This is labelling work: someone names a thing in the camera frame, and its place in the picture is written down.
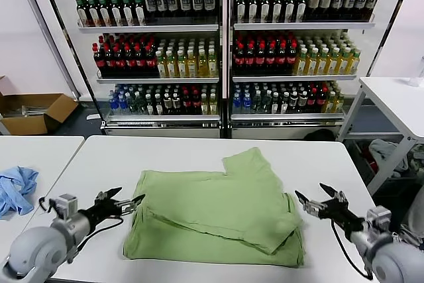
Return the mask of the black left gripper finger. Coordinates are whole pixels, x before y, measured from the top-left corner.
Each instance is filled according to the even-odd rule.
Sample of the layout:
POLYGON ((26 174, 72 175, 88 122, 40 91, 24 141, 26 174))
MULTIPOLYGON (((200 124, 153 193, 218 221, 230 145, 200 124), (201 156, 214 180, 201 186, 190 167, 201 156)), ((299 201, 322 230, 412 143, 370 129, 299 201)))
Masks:
POLYGON ((113 198, 117 193, 121 191, 121 187, 111 188, 105 192, 99 192, 95 197, 95 203, 100 203, 101 201, 113 198))
POLYGON ((145 198, 144 194, 136 196, 133 199, 127 199, 119 202, 119 207, 121 213, 132 213, 143 201, 145 198))

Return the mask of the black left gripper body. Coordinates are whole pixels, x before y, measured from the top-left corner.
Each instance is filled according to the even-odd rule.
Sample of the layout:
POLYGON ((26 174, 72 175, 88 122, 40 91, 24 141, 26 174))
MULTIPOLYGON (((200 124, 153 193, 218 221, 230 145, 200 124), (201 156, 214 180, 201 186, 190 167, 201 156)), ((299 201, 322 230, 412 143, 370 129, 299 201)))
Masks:
POLYGON ((122 207, 114 199, 98 200, 87 209, 81 209, 80 213, 87 218, 90 227, 96 227, 109 217, 121 216, 122 207))

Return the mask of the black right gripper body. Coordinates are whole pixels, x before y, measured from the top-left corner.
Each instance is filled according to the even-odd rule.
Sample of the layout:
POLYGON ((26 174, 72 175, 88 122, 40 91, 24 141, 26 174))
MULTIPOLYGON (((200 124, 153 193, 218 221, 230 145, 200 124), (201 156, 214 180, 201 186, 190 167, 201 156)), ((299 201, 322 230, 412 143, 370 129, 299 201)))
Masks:
POLYGON ((318 212, 318 218, 330 219, 334 221, 343 231, 346 239, 350 239, 353 232, 359 232, 364 229, 363 217, 357 217, 348 209, 348 202, 340 202, 338 199, 324 201, 324 208, 318 212))

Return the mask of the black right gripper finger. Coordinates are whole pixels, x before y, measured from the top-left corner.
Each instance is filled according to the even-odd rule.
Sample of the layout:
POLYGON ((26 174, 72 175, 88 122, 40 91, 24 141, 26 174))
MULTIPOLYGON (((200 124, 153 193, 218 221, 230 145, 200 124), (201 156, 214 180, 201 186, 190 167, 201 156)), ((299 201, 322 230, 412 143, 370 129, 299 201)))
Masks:
POLYGON ((301 192, 299 191, 295 191, 295 195, 297 196, 302 209, 312 215, 312 216, 319 216, 319 213, 324 210, 324 205, 322 203, 319 203, 317 201, 314 200, 310 200, 308 199, 305 195, 303 195, 301 192))
POLYGON ((320 187, 324 190, 326 194, 328 194, 331 198, 337 199, 339 202, 344 203, 347 202, 347 198, 342 191, 336 191, 333 187, 320 183, 320 187))

